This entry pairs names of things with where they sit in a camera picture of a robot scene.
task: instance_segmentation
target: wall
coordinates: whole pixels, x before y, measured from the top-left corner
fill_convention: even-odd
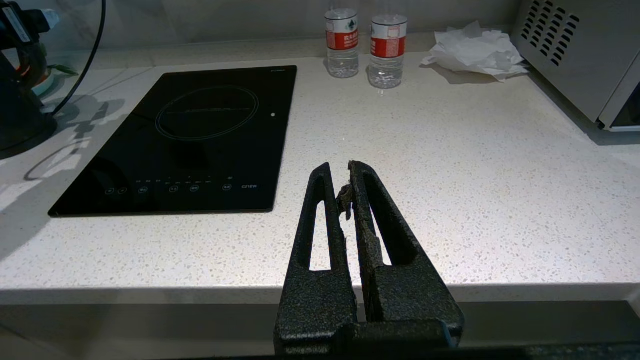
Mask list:
[[[118,49],[274,38],[324,36],[330,0],[107,0],[101,47]],[[52,8],[61,22],[42,36],[50,51],[93,45],[99,0],[21,0],[23,9]],[[509,28],[520,0],[408,0],[410,32],[462,27],[473,20]],[[360,20],[371,18],[373,0],[360,1]]]

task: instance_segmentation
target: cooking zone circle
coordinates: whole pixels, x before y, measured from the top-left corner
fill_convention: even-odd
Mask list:
[[[156,117],[156,129],[174,140],[207,140],[245,125],[258,111],[258,106],[258,97],[245,88],[202,88],[164,106]]]

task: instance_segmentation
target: white countertop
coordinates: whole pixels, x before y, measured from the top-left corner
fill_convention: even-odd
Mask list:
[[[321,58],[91,71],[53,138],[0,161],[0,304],[278,302],[309,174],[328,161],[339,190],[349,160],[377,171],[457,300],[637,292],[640,135],[598,145],[619,134],[572,121],[529,76],[487,83],[423,56],[384,91]],[[47,216],[162,73],[272,65],[298,66],[273,212]]]

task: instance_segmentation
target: microwave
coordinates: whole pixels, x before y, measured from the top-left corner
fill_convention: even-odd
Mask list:
[[[600,129],[640,131],[640,1],[523,0],[511,41]]]

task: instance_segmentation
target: crumpled tissue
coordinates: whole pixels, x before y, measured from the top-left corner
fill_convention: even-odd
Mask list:
[[[499,30],[485,30],[475,21],[464,29],[447,29],[436,33],[436,46],[422,60],[424,65],[437,63],[453,71],[479,72],[498,81],[527,69],[518,65],[524,59],[511,43],[509,35]]]

